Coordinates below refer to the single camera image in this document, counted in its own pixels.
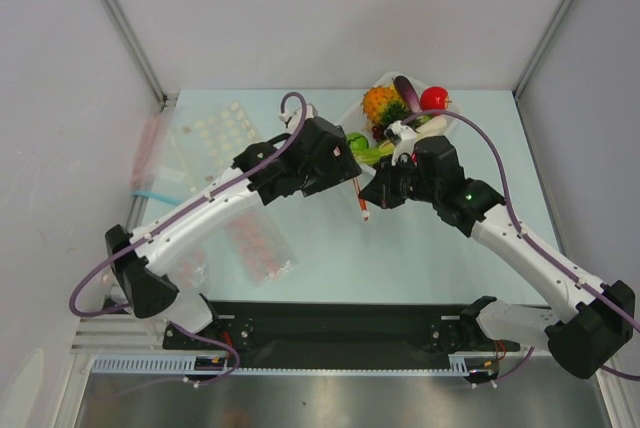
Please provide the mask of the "clear red-zipper zip bag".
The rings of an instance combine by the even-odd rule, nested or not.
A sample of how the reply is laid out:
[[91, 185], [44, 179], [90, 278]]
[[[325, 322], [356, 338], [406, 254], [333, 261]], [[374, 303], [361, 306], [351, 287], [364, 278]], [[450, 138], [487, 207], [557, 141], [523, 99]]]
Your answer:
[[354, 189], [356, 201], [358, 203], [359, 212], [363, 222], [369, 222], [371, 220], [371, 210], [369, 209], [368, 202], [361, 197], [361, 184], [360, 177], [356, 176], [350, 179], [351, 186]]

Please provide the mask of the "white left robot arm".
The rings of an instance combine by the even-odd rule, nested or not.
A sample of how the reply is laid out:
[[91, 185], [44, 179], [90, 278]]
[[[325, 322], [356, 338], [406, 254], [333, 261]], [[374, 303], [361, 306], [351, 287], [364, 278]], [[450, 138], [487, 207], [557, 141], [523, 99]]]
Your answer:
[[201, 194], [147, 226], [120, 225], [105, 234], [108, 264], [138, 319], [167, 318], [185, 328], [199, 348], [214, 345], [220, 324], [199, 294], [180, 288], [171, 273], [177, 261], [221, 225], [256, 205], [297, 192], [310, 196], [360, 175], [345, 138], [291, 137], [249, 145]]

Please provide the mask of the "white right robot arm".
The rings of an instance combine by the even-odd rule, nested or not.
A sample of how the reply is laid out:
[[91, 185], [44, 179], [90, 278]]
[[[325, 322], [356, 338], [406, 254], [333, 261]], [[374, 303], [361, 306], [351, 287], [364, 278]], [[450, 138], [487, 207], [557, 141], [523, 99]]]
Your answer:
[[631, 287], [605, 283], [540, 241], [505, 193], [465, 176], [456, 154], [417, 152], [398, 163], [384, 157], [360, 196], [382, 209], [407, 200], [431, 204], [443, 222], [496, 254], [547, 302], [542, 311], [478, 300], [461, 324], [462, 339], [473, 349], [495, 339], [545, 349], [565, 371], [588, 379], [639, 328]]

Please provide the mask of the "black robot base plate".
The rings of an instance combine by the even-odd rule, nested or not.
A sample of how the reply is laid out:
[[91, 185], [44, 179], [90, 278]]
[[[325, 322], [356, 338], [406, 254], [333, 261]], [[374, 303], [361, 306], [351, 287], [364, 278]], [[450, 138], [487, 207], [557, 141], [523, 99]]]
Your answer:
[[512, 342], [493, 341], [471, 322], [465, 305], [271, 303], [215, 301], [212, 324], [197, 339], [165, 329], [166, 350], [203, 352], [228, 342], [241, 359], [263, 364], [285, 357], [380, 360], [384, 354], [424, 359], [436, 354], [500, 357]]

